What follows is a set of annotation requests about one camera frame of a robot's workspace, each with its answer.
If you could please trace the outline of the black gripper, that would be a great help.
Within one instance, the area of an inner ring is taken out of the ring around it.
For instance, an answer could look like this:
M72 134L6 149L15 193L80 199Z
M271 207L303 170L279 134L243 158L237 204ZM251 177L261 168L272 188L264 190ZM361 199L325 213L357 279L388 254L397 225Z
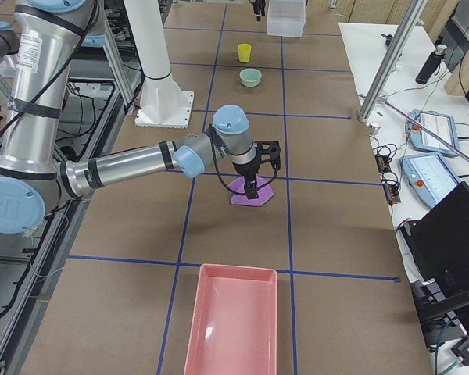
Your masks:
M234 161L237 173L245 179L245 193L248 198L258 198L256 175L259 172L261 158L256 155L249 162Z

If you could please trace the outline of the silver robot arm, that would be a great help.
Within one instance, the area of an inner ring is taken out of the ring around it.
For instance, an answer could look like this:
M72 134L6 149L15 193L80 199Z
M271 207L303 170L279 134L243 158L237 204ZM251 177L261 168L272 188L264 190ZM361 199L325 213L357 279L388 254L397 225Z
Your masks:
M18 1L22 35L0 148L0 233L35 229L56 206L91 191L162 170L193 178L228 157L257 197L263 145L243 109L220 107L205 132L85 162L54 163L70 63L88 35L102 24L99 1Z

